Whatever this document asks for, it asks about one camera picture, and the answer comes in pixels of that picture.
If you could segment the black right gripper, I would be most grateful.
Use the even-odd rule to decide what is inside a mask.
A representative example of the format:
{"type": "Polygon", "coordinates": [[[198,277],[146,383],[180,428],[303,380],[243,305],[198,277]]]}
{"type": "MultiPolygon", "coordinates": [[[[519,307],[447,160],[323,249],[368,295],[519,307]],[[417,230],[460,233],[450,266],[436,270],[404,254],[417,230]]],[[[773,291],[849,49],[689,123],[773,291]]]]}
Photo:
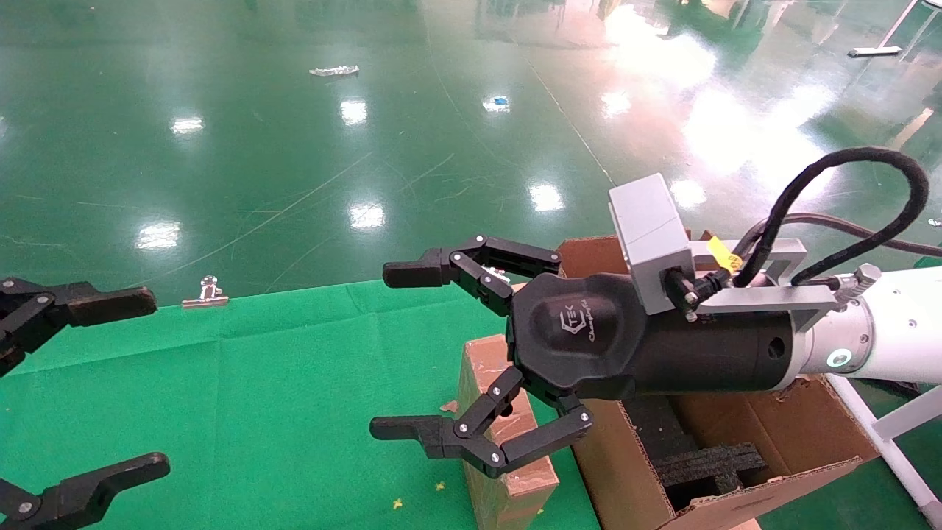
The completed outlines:
{"type": "Polygon", "coordinates": [[[498,478],[588,432],[592,415],[578,397],[763,392],[784,381],[794,345],[786,311],[707,314],[695,322],[677,310],[650,315],[630,276],[552,275],[561,264],[555,250],[487,236],[428,249],[416,261],[384,263],[389,288],[455,284],[495,315],[509,315],[509,355],[517,368],[505,369],[457,420],[377,417],[370,435],[414,440],[428,459],[461,459],[498,478]],[[515,293],[491,268],[535,279],[515,293]],[[492,442],[485,432],[525,383],[532,395],[554,396],[550,404],[559,418],[503,444],[492,442]]]}

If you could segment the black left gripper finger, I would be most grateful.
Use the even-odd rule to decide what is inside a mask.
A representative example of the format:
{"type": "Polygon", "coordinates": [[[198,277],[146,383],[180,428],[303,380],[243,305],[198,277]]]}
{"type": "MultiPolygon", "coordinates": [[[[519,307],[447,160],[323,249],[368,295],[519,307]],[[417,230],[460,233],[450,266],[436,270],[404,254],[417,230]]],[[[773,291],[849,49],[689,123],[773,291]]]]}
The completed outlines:
{"type": "Polygon", "coordinates": [[[171,472],[169,458],[154,452],[78,474],[40,494],[1,480],[2,529],[81,529],[103,520],[113,499],[171,472]]]}
{"type": "Polygon", "coordinates": [[[1,375],[9,375],[64,328],[90,328],[156,312],[145,286],[98,291],[88,282],[45,286],[20,278],[1,285],[1,375]]]}

